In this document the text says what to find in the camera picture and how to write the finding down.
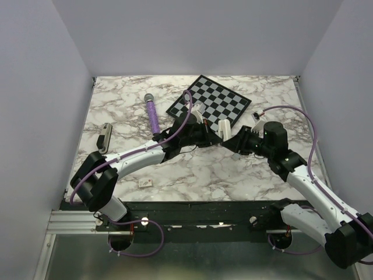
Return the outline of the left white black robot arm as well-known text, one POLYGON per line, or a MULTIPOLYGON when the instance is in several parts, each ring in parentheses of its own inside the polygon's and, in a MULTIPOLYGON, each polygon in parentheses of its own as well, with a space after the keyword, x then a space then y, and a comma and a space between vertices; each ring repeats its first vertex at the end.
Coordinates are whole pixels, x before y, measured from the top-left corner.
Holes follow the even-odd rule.
POLYGON ((90 153, 70 181, 73 188, 71 202, 77 195, 88 211, 105 215, 114 229, 124 230, 129 225, 129 211, 114 196, 118 180, 145 167, 173 159, 183 147, 205 148, 222 141, 210 128, 208 120, 198 122, 194 115, 184 113, 172 127, 155 134, 152 140, 136 149, 105 156, 98 151, 90 153))

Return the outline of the white stapler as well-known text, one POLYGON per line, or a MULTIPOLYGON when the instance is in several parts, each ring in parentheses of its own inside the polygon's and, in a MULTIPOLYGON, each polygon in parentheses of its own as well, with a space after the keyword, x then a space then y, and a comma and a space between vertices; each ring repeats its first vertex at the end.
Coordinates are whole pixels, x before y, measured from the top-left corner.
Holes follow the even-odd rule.
POLYGON ((224 142, 232 138, 231 125, 228 119, 219 120, 217 134, 224 142))

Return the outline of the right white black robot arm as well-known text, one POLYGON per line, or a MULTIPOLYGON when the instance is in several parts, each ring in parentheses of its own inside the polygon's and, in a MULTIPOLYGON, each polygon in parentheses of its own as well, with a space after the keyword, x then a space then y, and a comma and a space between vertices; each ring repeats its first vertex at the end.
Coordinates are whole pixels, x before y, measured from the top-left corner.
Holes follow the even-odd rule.
POLYGON ((268 214, 269 224, 297 228, 314 239, 339 268, 346 269, 372 254, 372 215, 360 214, 348 206, 323 182, 314 176, 310 165, 288 147, 283 125, 269 121, 263 135, 243 126, 221 144, 240 155, 257 154, 267 158, 272 172, 294 187, 314 207, 316 214, 302 209, 290 200, 268 214))

